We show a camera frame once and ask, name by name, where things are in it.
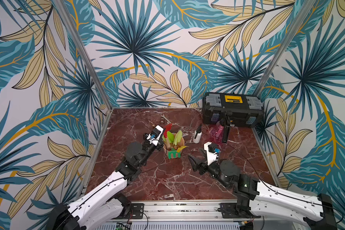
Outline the white spray bottle black nozzle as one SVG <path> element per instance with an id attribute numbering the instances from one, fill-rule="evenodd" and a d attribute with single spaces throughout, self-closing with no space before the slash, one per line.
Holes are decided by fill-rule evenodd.
<path id="1" fill-rule="evenodd" d="M 201 136 L 202 136 L 202 125 L 200 124 L 195 131 L 193 142 L 195 144 L 198 144 L 200 142 Z"/>

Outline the bright green toy trowel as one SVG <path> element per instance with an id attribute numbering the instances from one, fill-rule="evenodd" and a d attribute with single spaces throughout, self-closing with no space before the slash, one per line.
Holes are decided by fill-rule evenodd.
<path id="1" fill-rule="evenodd" d="M 165 131 L 163 133 L 163 141 L 165 143 L 169 142 L 170 144 L 173 144 L 174 138 L 175 138 L 174 134 L 172 134 L 170 131 Z"/>

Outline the green toy rake wooden handle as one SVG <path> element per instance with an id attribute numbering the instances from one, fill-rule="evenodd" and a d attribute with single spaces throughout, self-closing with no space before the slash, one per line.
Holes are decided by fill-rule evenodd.
<path id="1" fill-rule="evenodd" d="M 170 150 L 167 151 L 167 156 L 169 159 L 181 158 L 181 152 L 178 152 L 177 150 Z"/>

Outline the red toy shovel wooden handle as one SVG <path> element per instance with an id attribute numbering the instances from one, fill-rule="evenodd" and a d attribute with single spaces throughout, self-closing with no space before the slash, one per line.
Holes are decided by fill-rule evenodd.
<path id="1" fill-rule="evenodd" d="M 170 131 L 172 128 L 172 124 L 167 124 L 165 127 L 164 127 L 164 132 L 165 131 Z M 166 146 L 166 149 L 167 150 L 170 150 L 171 149 L 171 144 L 168 142 L 168 143 L 165 143 L 165 146 Z"/>

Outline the pink spray bottle black nozzle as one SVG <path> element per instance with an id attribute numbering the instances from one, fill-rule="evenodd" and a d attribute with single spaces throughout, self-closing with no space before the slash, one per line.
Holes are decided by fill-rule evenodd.
<path id="1" fill-rule="evenodd" d="M 231 128 L 231 115 L 232 111 L 223 113 L 213 113 L 211 122 L 216 122 L 215 127 L 211 129 L 209 136 L 210 141 L 216 144 L 227 143 Z"/>

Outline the terracotta plastic flower pot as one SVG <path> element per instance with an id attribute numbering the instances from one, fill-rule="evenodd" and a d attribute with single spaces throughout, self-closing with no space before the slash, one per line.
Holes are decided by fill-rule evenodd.
<path id="1" fill-rule="evenodd" d="M 175 146 L 174 144 L 171 144 L 170 150 L 177 150 L 181 146 L 185 146 L 185 140 L 183 137 L 181 138 L 181 141 L 179 142 L 179 144 L 177 146 Z M 165 143 L 164 143 L 163 150 L 164 150 L 165 154 L 167 155 L 167 151 L 169 151 L 169 150 L 166 149 Z"/>

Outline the light green toy spade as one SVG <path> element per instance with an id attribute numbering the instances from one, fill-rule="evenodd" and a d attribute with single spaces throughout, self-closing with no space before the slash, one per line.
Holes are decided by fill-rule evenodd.
<path id="1" fill-rule="evenodd" d="M 175 137 L 174 137 L 174 141 L 173 141 L 173 144 L 174 144 L 175 146 L 177 146 L 177 145 L 179 144 L 179 142 L 181 141 L 182 135 L 183 135 L 183 132 L 182 132 L 181 130 L 179 130 L 179 131 L 176 133 L 176 135 L 175 135 Z"/>

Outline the yellow toy shovel wooden handle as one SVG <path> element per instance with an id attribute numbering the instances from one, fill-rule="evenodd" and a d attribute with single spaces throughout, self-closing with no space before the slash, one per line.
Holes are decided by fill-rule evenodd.
<path id="1" fill-rule="evenodd" d="M 177 152 L 181 152 L 183 149 L 185 149 L 187 146 L 181 146 L 177 149 Z"/>

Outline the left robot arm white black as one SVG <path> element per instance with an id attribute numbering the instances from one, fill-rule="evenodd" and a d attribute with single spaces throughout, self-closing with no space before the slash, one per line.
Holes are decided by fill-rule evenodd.
<path id="1" fill-rule="evenodd" d="M 110 219 L 128 213 L 129 201 L 120 193 L 141 174 L 141 168 L 163 140 L 130 143 L 121 163 L 101 184 L 70 204 L 56 205 L 46 230 L 94 230 Z"/>

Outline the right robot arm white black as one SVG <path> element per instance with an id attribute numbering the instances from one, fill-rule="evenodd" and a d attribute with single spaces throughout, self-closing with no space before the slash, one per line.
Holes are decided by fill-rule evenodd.
<path id="1" fill-rule="evenodd" d="M 337 220 L 331 198 L 326 194 L 303 195 L 272 186 L 256 177 L 241 173 L 229 160 L 218 160 L 218 150 L 205 150 L 206 158 L 189 155 L 192 169 L 208 173 L 237 200 L 221 203 L 219 212 L 226 219 L 256 219 L 273 216 L 309 226 L 312 230 L 336 230 Z"/>

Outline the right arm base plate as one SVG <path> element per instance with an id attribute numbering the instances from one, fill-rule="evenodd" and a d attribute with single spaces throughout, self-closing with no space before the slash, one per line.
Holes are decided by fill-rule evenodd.
<path id="1" fill-rule="evenodd" d="M 253 214 L 249 206 L 237 203 L 220 203 L 217 211 L 221 213 L 224 219 L 257 219 L 261 217 Z"/>

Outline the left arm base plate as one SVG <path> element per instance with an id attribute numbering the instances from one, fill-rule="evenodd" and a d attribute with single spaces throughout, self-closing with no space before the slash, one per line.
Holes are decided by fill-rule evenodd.
<path id="1" fill-rule="evenodd" d="M 131 203 L 115 219 L 143 219 L 144 203 Z"/>

